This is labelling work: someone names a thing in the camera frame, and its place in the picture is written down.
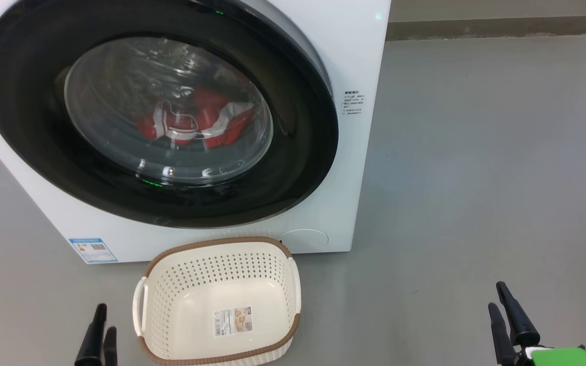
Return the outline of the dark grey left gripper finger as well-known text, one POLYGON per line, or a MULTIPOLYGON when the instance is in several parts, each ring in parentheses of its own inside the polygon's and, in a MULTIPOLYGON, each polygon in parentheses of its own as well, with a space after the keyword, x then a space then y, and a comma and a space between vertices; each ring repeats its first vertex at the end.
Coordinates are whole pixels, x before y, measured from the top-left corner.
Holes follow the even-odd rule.
POLYGON ((103 342, 104 366, 117 366, 117 328, 111 326, 103 342))
POLYGON ((74 366, 103 366, 102 346, 104 342, 104 328, 107 317, 107 305, 97 305, 95 315, 84 334, 74 366))

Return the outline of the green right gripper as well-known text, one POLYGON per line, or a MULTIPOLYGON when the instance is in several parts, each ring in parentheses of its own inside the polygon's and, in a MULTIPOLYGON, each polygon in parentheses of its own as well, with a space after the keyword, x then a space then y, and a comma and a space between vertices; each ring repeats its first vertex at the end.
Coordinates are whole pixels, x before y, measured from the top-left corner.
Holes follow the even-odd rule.
POLYGON ((514 347, 527 347, 524 352, 534 366, 586 366, 586 350, 573 348, 545 348, 540 344, 540 334, 523 310, 521 304, 512 295, 503 281, 496 283, 496 290, 505 308, 510 327, 510 337, 502 313, 494 303, 488 304, 491 321, 496 363, 499 366, 515 366, 516 351, 514 347))

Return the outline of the black-rimmed glass washer door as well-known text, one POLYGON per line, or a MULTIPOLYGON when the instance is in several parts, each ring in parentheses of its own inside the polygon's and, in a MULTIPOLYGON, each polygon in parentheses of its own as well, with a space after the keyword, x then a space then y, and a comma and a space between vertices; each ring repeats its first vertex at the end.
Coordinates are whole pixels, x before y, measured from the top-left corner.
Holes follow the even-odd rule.
POLYGON ((237 0, 18 0, 0 9, 0 137, 87 205, 174 228, 232 227, 299 204, 339 142, 312 50, 237 0), (196 86, 255 104, 231 145, 143 137, 156 100, 196 86))

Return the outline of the red and white garment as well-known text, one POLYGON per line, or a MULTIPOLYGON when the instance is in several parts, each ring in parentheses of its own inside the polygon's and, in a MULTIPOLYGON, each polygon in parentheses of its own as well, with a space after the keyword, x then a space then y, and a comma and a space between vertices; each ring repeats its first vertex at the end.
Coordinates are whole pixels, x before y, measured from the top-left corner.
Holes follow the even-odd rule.
POLYGON ((252 102, 232 101, 206 86, 196 86, 186 106, 156 100, 153 110, 134 121, 150 141, 165 140, 176 147, 202 141, 204 149, 234 144, 254 117, 252 102))

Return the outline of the cream perforated laundry basket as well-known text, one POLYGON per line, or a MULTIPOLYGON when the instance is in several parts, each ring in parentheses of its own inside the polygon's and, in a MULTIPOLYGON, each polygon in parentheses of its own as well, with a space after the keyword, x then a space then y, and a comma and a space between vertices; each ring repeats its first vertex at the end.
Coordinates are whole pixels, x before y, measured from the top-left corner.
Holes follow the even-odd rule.
POLYGON ((301 289, 291 252, 276 239, 186 244, 149 263, 133 294, 133 327, 160 366, 261 366, 290 348, 301 289), (215 337, 213 312, 235 307, 252 307, 253 331, 215 337))

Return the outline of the printed product label sticker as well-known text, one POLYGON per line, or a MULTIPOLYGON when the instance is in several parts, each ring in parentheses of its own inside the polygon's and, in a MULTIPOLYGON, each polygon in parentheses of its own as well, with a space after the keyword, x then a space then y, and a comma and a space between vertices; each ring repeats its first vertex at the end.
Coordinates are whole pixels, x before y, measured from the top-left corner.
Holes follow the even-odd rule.
POLYGON ((213 312, 214 336, 217 338, 253 331, 252 307, 235 307, 213 312))

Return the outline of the white washing machine body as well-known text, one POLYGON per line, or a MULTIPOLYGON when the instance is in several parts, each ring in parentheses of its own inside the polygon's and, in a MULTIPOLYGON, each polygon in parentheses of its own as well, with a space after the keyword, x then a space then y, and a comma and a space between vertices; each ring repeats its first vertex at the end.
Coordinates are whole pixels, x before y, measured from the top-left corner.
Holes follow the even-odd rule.
MULTIPOLYGON (((0 9, 17 1, 0 0, 0 9)), ((278 240, 285 232, 314 229, 328 235, 327 252, 351 250, 390 0, 237 1, 291 31, 323 65, 339 123, 335 159, 326 178, 299 204, 257 222, 217 228, 164 227, 115 216, 59 193, 49 182, 32 177, 30 166, 0 137, 0 160, 67 243, 70 238, 100 238, 117 263, 140 262, 205 239, 266 236, 278 240), (343 95, 349 90, 365 95, 363 113, 342 114, 343 95)))

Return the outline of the blue energy label sticker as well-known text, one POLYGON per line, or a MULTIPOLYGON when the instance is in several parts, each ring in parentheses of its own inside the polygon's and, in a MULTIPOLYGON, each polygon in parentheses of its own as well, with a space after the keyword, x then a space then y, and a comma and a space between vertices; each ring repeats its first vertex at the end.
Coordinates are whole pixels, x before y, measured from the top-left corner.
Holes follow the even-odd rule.
POLYGON ((116 256, 100 238, 70 238, 68 241, 88 264, 118 262, 116 256))

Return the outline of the round white filter cover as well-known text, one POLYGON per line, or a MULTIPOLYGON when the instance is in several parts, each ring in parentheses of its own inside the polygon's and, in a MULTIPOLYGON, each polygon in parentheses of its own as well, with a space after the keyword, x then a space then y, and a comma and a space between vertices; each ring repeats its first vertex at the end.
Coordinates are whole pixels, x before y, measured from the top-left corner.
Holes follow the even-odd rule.
POLYGON ((328 251, 328 235, 314 229, 296 229, 285 232, 278 240, 291 253, 324 253, 328 251))

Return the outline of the small printed text sticker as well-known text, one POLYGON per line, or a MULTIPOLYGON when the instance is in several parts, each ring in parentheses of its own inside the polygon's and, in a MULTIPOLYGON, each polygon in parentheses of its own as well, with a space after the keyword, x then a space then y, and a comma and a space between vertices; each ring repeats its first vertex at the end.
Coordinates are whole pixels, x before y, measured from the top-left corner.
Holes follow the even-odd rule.
POLYGON ((365 95, 357 90, 346 91, 341 102, 342 114, 354 115, 363 113, 365 95))

